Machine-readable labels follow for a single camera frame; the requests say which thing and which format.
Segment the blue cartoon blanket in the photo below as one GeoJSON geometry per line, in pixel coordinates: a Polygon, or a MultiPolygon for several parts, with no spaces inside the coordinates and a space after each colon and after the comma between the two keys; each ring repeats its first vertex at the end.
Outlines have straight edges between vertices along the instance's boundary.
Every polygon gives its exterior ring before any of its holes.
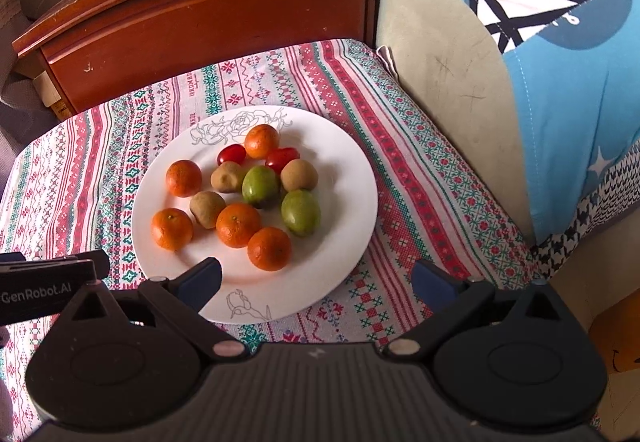
{"type": "Polygon", "coordinates": [[[639,0],[462,1],[511,78],[529,246],[550,275],[639,205],[639,0]]]}

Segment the red tomato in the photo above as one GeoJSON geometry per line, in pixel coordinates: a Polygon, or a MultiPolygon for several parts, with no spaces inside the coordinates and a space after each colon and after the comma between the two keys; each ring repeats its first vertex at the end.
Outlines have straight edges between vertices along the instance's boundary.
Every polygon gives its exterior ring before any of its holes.
{"type": "Polygon", "coordinates": [[[299,151],[295,147],[279,147],[267,155],[265,166],[278,176],[289,162],[299,158],[299,151]]]}
{"type": "Polygon", "coordinates": [[[247,154],[242,144],[231,144],[223,148],[217,155],[217,165],[221,166],[225,162],[234,162],[242,166],[246,161],[247,154]]]}

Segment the orange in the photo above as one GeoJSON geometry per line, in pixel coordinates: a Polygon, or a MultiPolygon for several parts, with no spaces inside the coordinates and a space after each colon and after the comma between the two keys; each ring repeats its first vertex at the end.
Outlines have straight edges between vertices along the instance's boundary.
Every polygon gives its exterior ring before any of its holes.
{"type": "Polygon", "coordinates": [[[191,197],[201,191],[202,172],[192,160],[173,162],[165,174],[166,190],[176,197],[191,197]]]}
{"type": "Polygon", "coordinates": [[[181,209],[165,208],[152,217],[152,240],[160,248],[178,251],[193,240],[193,235],[193,223],[181,209]]]}
{"type": "Polygon", "coordinates": [[[276,272],[290,263],[292,242],[280,228],[265,226],[247,244],[247,255],[257,269],[276,272]]]}
{"type": "Polygon", "coordinates": [[[261,228],[262,216],[254,207],[244,202],[234,202],[224,207],[216,223],[218,238],[231,248],[246,247],[261,228]]]}
{"type": "Polygon", "coordinates": [[[276,150],[280,144],[280,134],[270,124],[258,124],[247,132],[244,140],[244,148],[248,157],[252,159],[265,159],[272,150],[276,150]]]}

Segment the patterned tablecloth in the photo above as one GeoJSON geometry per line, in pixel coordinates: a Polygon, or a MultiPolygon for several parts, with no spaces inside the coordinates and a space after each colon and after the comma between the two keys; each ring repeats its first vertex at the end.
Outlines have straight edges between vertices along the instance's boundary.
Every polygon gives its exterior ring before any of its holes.
{"type": "Polygon", "coordinates": [[[156,82],[59,124],[14,162],[1,248],[99,249],[134,289],[206,257],[204,309],[251,348],[387,344],[430,309],[411,271],[537,277],[515,224],[365,44],[286,46],[156,82]]]}

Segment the green fruit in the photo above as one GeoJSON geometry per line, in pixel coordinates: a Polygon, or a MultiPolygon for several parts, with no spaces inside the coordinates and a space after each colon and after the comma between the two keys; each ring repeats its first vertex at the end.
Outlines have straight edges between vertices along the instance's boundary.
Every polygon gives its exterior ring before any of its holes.
{"type": "Polygon", "coordinates": [[[311,236],[321,222],[318,200],[307,190],[288,192],[281,202],[281,218],[294,235],[311,236]]]}
{"type": "Polygon", "coordinates": [[[279,195],[279,179],[266,166],[254,166],[247,171],[242,183],[245,202],[256,208],[268,208],[279,195]]]}

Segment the green fruit front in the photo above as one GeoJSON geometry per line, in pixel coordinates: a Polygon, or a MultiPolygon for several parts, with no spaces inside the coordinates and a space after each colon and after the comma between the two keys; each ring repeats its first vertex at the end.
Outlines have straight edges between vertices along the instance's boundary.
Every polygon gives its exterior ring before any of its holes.
{"type": "Polygon", "coordinates": [[[318,200],[307,190],[288,192],[281,202],[281,218],[294,235],[311,236],[321,222],[318,200]]]}

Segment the cardboard box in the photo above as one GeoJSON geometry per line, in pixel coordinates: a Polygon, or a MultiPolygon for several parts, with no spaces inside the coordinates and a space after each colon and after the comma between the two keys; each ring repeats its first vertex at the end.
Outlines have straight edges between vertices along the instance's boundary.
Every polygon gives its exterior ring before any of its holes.
{"type": "Polygon", "coordinates": [[[62,95],[58,92],[50,75],[43,66],[43,62],[37,54],[33,53],[24,58],[18,58],[13,67],[14,72],[32,80],[34,88],[43,102],[52,113],[55,114],[59,121],[64,121],[71,116],[73,112],[67,107],[63,101],[62,95]]]}

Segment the orange front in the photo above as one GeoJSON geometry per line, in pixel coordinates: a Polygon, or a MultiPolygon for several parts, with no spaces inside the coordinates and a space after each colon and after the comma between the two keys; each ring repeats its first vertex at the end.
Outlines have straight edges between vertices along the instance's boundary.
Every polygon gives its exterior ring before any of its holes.
{"type": "Polygon", "coordinates": [[[257,269],[276,272],[290,263],[292,242],[280,228],[265,226],[247,244],[247,255],[257,269]]]}

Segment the red tomato front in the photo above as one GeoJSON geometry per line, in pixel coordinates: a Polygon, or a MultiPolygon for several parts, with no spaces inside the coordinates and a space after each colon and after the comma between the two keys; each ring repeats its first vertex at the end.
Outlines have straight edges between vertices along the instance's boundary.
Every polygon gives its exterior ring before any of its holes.
{"type": "Polygon", "coordinates": [[[265,166],[278,176],[289,162],[299,158],[299,151],[295,147],[279,147],[267,155],[265,166]]]}

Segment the wooden cabinet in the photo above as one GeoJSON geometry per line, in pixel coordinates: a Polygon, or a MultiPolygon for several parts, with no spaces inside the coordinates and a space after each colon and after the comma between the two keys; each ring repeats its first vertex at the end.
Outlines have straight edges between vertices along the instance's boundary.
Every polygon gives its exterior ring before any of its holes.
{"type": "Polygon", "coordinates": [[[184,72],[319,40],[375,40],[378,0],[63,0],[13,43],[72,114],[184,72]]]}

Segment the beige sofa cushion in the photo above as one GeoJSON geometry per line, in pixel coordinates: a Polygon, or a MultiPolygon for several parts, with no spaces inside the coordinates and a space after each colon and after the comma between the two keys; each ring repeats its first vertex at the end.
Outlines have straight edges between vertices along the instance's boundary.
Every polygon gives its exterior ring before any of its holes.
{"type": "Polygon", "coordinates": [[[495,41],[462,0],[380,0],[376,42],[401,87],[535,241],[512,82],[495,41]]]}

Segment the kiwi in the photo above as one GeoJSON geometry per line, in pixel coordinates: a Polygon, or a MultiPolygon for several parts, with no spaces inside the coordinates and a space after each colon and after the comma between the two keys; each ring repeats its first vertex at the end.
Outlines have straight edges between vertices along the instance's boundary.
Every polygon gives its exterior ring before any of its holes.
{"type": "Polygon", "coordinates": [[[193,214],[195,221],[206,230],[216,228],[217,218],[225,206],[227,206],[226,201],[212,191],[198,192],[190,200],[191,214],[193,214]]]}
{"type": "Polygon", "coordinates": [[[237,162],[223,162],[210,176],[210,184],[218,193],[241,193],[246,169],[237,162]]]}
{"type": "Polygon", "coordinates": [[[288,162],[280,174],[282,186],[287,192],[312,191],[317,186],[318,179],[316,168],[302,158],[288,162]]]}

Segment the grey checked curtain cloth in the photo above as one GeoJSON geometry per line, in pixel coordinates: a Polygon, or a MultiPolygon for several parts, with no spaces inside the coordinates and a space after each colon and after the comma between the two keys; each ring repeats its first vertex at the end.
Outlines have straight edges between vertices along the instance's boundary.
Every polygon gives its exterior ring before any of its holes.
{"type": "Polygon", "coordinates": [[[20,0],[1,0],[0,89],[1,89],[1,189],[16,156],[33,140],[58,124],[58,118],[37,94],[32,80],[14,72],[17,55],[12,42],[29,26],[20,0]]]}

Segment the green fruit back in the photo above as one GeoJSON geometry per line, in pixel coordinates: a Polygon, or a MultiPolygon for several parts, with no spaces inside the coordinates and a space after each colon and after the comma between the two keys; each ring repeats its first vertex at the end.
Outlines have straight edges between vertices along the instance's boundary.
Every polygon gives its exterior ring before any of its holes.
{"type": "Polygon", "coordinates": [[[247,171],[242,183],[245,202],[256,208],[268,208],[279,195],[279,179],[266,166],[254,166],[247,171]]]}

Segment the red tomato back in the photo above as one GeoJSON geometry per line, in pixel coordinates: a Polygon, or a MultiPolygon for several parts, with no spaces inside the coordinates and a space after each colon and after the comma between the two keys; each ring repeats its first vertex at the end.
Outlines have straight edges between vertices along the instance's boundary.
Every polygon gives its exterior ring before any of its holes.
{"type": "Polygon", "coordinates": [[[234,162],[242,166],[246,161],[247,154],[242,144],[231,144],[223,148],[217,155],[217,165],[221,166],[225,162],[234,162]]]}

